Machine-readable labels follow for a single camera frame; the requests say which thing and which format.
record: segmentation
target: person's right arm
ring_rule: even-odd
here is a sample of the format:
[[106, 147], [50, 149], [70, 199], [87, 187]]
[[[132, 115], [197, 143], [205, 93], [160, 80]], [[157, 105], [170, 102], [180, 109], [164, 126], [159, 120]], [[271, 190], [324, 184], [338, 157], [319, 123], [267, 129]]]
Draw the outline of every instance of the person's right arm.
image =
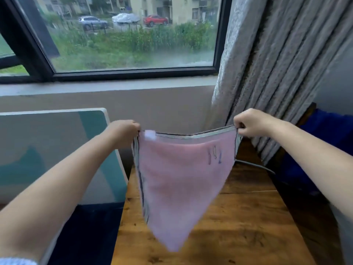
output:
[[234, 124], [241, 135], [266, 136], [277, 141], [324, 196], [353, 220], [353, 156], [289, 122], [255, 109], [235, 116]]

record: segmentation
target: white cable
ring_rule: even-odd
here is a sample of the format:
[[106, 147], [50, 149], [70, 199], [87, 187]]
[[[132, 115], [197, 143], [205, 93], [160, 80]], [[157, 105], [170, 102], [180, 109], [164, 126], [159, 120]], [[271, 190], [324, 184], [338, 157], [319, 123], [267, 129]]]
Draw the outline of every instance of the white cable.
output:
[[251, 162], [246, 162], [246, 161], [242, 161], [242, 160], [238, 160], [238, 159], [236, 159], [235, 161], [236, 161], [236, 162], [241, 162], [241, 163], [243, 163], [243, 164], [252, 165], [252, 166], [256, 166], [256, 167], [259, 167], [259, 168], [266, 169], [267, 171], [270, 171], [272, 174], [276, 175], [276, 173], [273, 172], [271, 169], [268, 169], [267, 167], [264, 167], [264, 166], [262, 166], [262, 165], [257, 165], [257, 164], [253, 164], [253, 163], [251, 163]]

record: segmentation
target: window sill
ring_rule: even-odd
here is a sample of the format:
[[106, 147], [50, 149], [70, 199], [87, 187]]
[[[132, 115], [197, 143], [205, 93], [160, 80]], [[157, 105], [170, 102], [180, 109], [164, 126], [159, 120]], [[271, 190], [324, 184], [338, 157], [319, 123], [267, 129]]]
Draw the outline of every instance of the window sill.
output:
[[217, 76], [139, 79], [105, 82], [31, 83], [0, 85], [0, 96], [85, 93], [112, 90], [182, 88], [216, 85]]

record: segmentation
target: pink cloth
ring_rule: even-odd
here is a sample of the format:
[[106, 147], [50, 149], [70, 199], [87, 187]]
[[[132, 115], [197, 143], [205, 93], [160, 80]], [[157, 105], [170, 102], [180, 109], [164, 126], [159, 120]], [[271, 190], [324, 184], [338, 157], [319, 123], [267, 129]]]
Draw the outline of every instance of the pink cloth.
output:
[[145, 220], [169, 251], [183, 245], [232, 169], [236, 129], [228, 129], [201, 138], [157, 133], [149, 140], [140, 133], [136, 167]]

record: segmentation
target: table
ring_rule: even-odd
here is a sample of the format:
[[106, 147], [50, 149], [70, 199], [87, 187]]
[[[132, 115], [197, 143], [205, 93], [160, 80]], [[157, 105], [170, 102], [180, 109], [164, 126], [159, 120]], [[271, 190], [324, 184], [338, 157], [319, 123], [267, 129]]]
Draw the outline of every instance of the table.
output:
[[[237, 159], [261, 164], [244, 139]], [[170, 253], [144, 223], [131, 171], [112, 265], [315, 264], [266, 170], [237, 163], [223, 189], [178, 253]]]

